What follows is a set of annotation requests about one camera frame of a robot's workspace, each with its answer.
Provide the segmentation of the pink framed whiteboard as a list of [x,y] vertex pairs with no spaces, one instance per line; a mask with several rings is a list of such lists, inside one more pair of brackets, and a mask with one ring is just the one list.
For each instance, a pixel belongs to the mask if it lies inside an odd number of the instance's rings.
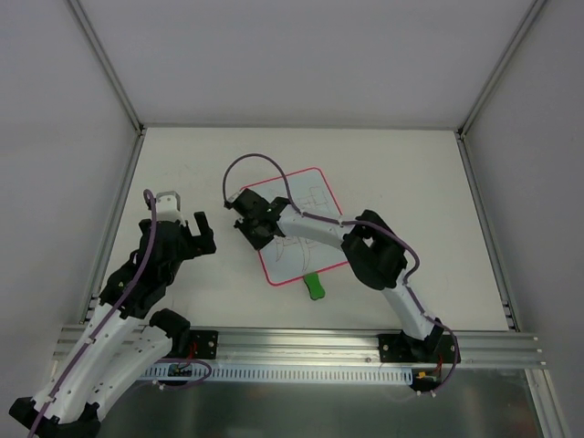
[[[342,210],[323,171],[310,167],[287,175],[295,203],[302,209],[341,215]],[[283,286],[311,273],[320,273],[347,263],[346,257],[330,246],[298,237],[277,237],[259,251],[266,281]]]

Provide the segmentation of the green whiteboard eraser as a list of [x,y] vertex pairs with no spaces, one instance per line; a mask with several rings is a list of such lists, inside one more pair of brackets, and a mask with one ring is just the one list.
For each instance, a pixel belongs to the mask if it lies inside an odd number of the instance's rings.
[[304,275],[303,281],[308,289],[308,295],[311,300],[321,300],[326,296],[325,288],[322,286],[317,272]]

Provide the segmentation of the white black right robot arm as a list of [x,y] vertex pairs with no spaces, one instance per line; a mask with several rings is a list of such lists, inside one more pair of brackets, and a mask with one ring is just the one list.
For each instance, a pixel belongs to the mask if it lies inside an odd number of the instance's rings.
[[235,222],[245,239],[261,250],[275,238],[304,238],[341,251],[354,276],[366,287],[380,291],[401,322],[391,348],[400,360],[428,362],[438,354],[442,322],[429,313],[408,285],[405,244],[381,217],[365,210],[354,219],[317,210],[302,210],[284,197],[268,201],[246,188],[224,200],[235,210]]

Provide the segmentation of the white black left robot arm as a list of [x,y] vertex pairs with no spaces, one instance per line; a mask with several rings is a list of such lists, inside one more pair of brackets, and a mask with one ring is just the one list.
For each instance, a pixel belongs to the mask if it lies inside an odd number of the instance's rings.
[[152,307],[181,264],[216,250],[205,213],[198,235],[177,212],[140,221],[141,240],[110,275],[85,331],[45,388],[16,399],[9,414],[31,437],[94,437],[116,402],[150,366],[199,364],[188,319]]

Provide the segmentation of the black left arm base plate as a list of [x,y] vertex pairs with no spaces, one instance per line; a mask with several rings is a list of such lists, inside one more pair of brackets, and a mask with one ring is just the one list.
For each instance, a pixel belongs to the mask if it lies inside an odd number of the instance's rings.
[[190,359],[215,360],[218,350],[219,332],[208,329],[190,331]]

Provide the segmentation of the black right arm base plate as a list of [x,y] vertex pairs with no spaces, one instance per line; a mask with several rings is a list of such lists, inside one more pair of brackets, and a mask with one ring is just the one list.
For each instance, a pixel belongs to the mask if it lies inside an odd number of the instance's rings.
[[430,335],[424,340],[414,339],[404,332],[383,333],[377,336],[378,352],[382,363],[459,363],[460,353],[456,351],[451,336]]

